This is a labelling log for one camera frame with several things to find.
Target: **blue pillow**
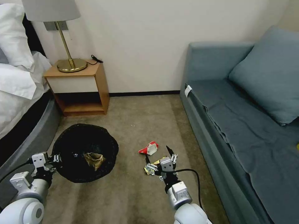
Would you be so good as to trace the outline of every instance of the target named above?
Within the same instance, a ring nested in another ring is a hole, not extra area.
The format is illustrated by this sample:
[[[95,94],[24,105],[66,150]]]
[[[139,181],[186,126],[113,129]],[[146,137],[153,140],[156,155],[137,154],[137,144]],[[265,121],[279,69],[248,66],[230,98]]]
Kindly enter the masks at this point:
[[[0,48],[0,63],[8,64],[8,59]]]
[[[271,27],[229,74],[280,125],[299,116],[299,33]]]

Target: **white pillow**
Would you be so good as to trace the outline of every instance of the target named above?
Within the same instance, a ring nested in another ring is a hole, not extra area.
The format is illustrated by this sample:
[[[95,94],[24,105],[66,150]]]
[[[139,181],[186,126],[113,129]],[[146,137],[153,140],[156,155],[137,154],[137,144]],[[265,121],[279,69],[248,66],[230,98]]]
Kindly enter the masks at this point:
[[[6,3],[0,5],[0,48],[10,65],[22,65],[31,69],[34,59],[28,46],[22,5]]]
[[[30,72],[0,63],[0,91],[32,99],[36,85]]]

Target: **drawer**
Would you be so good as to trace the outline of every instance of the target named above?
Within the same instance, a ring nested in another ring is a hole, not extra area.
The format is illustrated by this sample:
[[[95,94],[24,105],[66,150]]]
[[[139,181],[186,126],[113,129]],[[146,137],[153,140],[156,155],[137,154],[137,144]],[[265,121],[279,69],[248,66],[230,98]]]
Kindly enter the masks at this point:
[[[94,76],[86,77],[48,77],[54,93],[98,92]]]

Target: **power cord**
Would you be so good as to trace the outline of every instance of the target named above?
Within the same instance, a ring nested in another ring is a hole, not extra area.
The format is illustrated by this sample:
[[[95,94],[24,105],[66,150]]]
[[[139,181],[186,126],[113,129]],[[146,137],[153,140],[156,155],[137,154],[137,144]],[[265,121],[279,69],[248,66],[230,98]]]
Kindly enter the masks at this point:
[[[179,173],[179,172],[183,172],[183,171],[192,171],[193,173],[196,174],[197,177],[197,184],[198,184],[198,201],[199,201],[199,206],[203,209],[202,207],[202,202],[201,202],[201,198],[200,198],[200,181],[199,181],[199,175],[198,173],[193,170],[193,169],[181,169],[181,170],[174,170],[174,171],[162,171],[163,173]]]
[[[1,183],[5,178],[7,178],[11,173],[13,173],[13,172],[16,171],[17,169],[19,169],[19,168],[21,168],[22,166],[25,166],[25,165],[27,165],[27,164],[33,164],[33,161],[32,161],[31,158],[28,159],[26,162],[22,163],[21,165],[18,165],[16,168],[14,168],[13,170],[11,170],[10,172],[8,172],[4,177],[1,178],[0,183]]]
[[[87,62],[87,63],[90,64],[90,65],[95,65],[95,64],[97,64],[97,63],[104,63],[102,60],[97,59],[97,57],[94,56],[93,54],[91,55],[91,58],[92,58],[94,61],[96,61],[96,63],[91,64],[90,62]]]

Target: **yellow object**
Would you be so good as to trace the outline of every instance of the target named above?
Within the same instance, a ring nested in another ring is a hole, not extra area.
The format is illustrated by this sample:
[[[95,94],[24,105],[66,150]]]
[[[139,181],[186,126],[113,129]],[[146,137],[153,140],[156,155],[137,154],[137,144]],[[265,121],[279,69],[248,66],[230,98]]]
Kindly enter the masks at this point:
[[[61,72],[78,72],[87,67],[87,62],[83,59],[72,59],[71,54],[69,53],[68,46],[66,44],[65,38],[63,36],[63,33],[61,31],[61,28],[59,26],[58,22],[55,22],[55,25],[60,33],[64,48],[66,50],[66,53],[68,54],[69,59],[68,60],[60,60],[57,64],[57,68]]]
[[[158,164],[160,164],[160,160],[157,160],[157,161],[154,162],[153,164],[157,166]],[[143,169],[144,169],[144,172],[145,172],[147,175],[150,175],[150,172],[149,172],[145,167],[144,167]]]
[[[103,155],[89,152],[84,154],[84,158],[89,166],[94,167],[94,171],[97,171],[98,168],[103,164],[106,160]]]

